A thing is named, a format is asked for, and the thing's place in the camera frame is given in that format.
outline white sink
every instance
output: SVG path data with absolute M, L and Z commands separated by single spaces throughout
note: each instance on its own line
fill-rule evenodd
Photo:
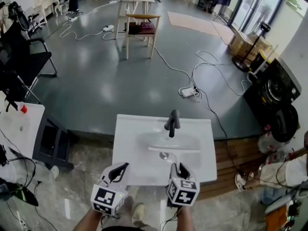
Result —
M 181 128 L 175 129 L 174 138 L 169 138 L 164 128 L 166 121 L 163 117 L 117 115 L 112 163 L 130 164 L 128 184 L 168 185 L 170 167 L 175 162 L 172 151 L 199 182 L 216 180 L 211 120 L 180 118 Z M 170 153 L 166 159 L 160 152 Z

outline black chair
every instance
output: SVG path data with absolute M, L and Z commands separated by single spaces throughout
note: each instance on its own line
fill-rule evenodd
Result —
M 30 45 L 36 41 L 44 45 L 46 52 L 30 53 Z M 48 60 L 52 64 L 54 73 L 40 73 Z M 9 94 L 12 101 L 23 101 L 31 93 L 38 103 L 40 103 L 38 97 L 31 90 L 38 77 L 56 77 L 58 73 L 44 39 L 25 39 L 17 22 L 14 22 L 0 38 L 0 71 L 0 89 L 6 95 Z M 24 96 L 20 91 L 21 87 L 27 90 Z

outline floor mat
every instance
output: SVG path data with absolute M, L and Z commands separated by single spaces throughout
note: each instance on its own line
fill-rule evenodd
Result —
M 225 43 L 225 45 L 229 45 L 231 39 L 233 38 L 233 31 L 225 25 L 219 24 L 217 22 L 211 21 L 213 26 L 216 28 L 218 31 L 222 41 Z
M 186 14 L 168 12 L 170 24 L 173 26 L 181 26 L 190 28 L 200 32 L 204 32 L 216 37 L 220 37 L 218 31 L 210 21 L 202 20 Z

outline gray floor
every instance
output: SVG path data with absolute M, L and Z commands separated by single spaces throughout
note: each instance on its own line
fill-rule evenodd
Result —
M 79 7 L 88 13 L 108 1 L 81 0 Z M 67 32 L 75 31 L 78 37 L 100 32 L 104 25 L 115 24 L 117 9 L 118 4 L 100 8 L 73 22 Z M 150 13 L 162 14 L 156 47 L 172 67 L 191 73 L 201 61 L 195 55 L 197 50 L 214 54 L 220 63 L 231 63 L 228 47 L 221 38 L 171 26 L 167 11 L 202 19 L 210 17 L 183 0 L 162 0 L 151 5 Z M 48 27 L 38 35 L 46 38 L 67 19 L 67 16 L 49 18 Z M 124 39 L 103 40 L 99 35 L 76 41 L 73 34 L 60 39 L 59 35 L 65 29 L 60 28 L 47 39 L 59 77 L 40 78 L 34 93 L 49 113 L 68 129 L 112 135 L 117 114 L 167 117 L 173 109 L 178 109 L 183 118 L 211 119 L 214 139 L 224 138 L 206 99 L 196 103 L 191 98 L 179 96 L 178 89 L 188 85 L 187 76 L 170 70 L 156 52 L 153 59 L 149 59 L 150 49 L 144 46 L 145 42 L 132 39 L 129 60 L 125 60 Z M 205 53 L 203 56 L 214 62 L 211 56 Z M 244 74 L 234 65 L 219 68 L 229 85 L 237 93 L 243 92 L 241 80 L 245 79 Z M 49 63 L 45 70 L 51 71 Z M 218 70 L 212 66 L 200 67 L 195 80 L 199 88 L 207 92 L 209 104 L 218 114 L 229 138 L 260 134 L 260 127 L 244 98 L 228 88 Z
M 102 171 L 112 162 L 112 144 L 97 147 L 80 141 L 71 148 L 72 171 L 60 169 L 51 183 L 41 183 L 36 189 L 38 212 L 52 222 L 58 231 L 71 231 L 90 208 L 90 195 Z M 37 182 L 29 186 L 33 192 Z M 192 207 L 196 231 L 261 231 L 265 230 L 265 207 L 259 204 L 259 189 L 233 191 L 215 198 L 197 201 Z M 136 203 L 145 204 L 144 223 L 160 230 L 160 223 L 171 218 L 174 209 L 166 208 L 164 187 L 129 187 L 128 192 Z M 40 218 L 32 205 L 16 197 L 8 201 L 14 215 L 26 222 L 32 231 L 54 231 Z M 20 230 L 5 202 L 0 202 L 0 226 L 5 230 Z M 164 231 L 175 231 L 176 222 L 168 223 Z

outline black faucet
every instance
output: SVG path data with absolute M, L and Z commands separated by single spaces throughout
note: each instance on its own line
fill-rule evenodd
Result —
M 180 127 L 180 112 L 178 110 L 173 110 L 165 124 L 165 129 L 170 131 L 169 137 L 173 138 L 175 128 L 179 129 Z

